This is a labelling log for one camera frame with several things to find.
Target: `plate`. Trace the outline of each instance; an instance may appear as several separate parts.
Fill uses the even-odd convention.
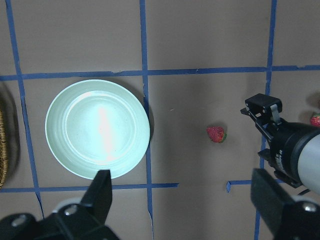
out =
[[[111,178],[132,170],[150,140],[147,114],[124,87],[91,79],[72,84],[52,101],[45,118],[48,146],[70,172],[93,179],[110,169]]]

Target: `strawberry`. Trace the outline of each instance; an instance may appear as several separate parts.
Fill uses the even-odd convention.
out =
[[[227,137],[224,129],[221,126],[210,126],[206,129],[209,138],[215,143],[223,143]]]
[[[313,126],[316,127],[320,127],[320,113],[314,114],[311,118],[310,118],[310,123]]]

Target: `screw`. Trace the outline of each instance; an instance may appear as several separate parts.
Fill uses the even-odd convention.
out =
[[[19,217],[17,217],[15,220],[13,220],[11,225],[12,227],[18,227],[21,224],[23,224],[26,220],[27,220],[27,216],[22,214]]]
[[[70,207],[68,207],[66,210],[64,210],[64,214],[67,216],[70,216],[70,215],[76,213],[77,209],[78,209],[78,206],[73,204]]]
[[[311,212],[311,213],[314,213],[317,211],[317,206],[314,205],[313,203],[311,202],[305,202],[303,205],[302,205],[303,209],[307,212]]]

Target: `woven basket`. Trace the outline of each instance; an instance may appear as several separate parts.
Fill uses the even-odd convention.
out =
[[[8,149],[3,111],[0,109],[0,189],[6,181],[8,171]]]

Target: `black cable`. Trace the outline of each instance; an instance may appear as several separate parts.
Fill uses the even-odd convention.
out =
[[[310,192],[309,189],[303,190],[302,192],[300,192],[300,193],[298,194],[298,196],[305,195],[305,194],[307,194],[307,193],[309,193],[309,192]]]

